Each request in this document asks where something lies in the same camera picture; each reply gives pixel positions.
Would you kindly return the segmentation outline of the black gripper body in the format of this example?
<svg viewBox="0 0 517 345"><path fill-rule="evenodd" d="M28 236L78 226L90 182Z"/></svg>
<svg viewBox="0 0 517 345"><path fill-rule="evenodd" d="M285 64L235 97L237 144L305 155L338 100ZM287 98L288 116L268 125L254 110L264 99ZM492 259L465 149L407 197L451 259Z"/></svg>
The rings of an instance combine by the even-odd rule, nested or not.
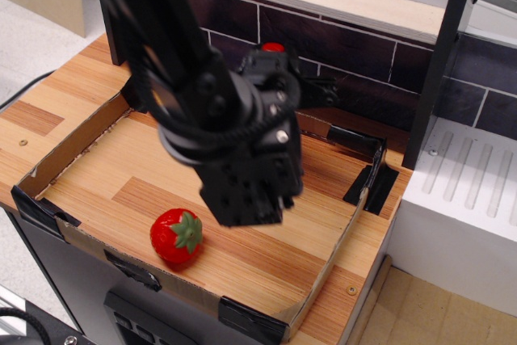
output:
<svg viewBox="0 0 517 345"><path fill-rule="evenodd" d="M333 107L333 78L306 77L292 48L253 48L239 75L257 87L266 118L285 117L246 135L223 158L198 167L200 195L220 225L276 224L303 190L298 108Z"/></svg>

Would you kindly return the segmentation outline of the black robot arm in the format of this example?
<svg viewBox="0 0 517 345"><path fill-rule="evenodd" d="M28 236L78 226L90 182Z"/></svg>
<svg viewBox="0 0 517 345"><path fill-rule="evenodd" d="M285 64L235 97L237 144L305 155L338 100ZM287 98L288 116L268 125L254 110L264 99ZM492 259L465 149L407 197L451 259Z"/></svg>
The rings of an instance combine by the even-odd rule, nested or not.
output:
<svg viewBox="0 0 517 345"><path fill-rule="evenodd" d="M334 105L334 81L303 76L295 51L272 43L253 47L230 71L187 0L105 2L141 103L168 153L200 177L216 220L281 222L303 187L296 110Z"/></svg>

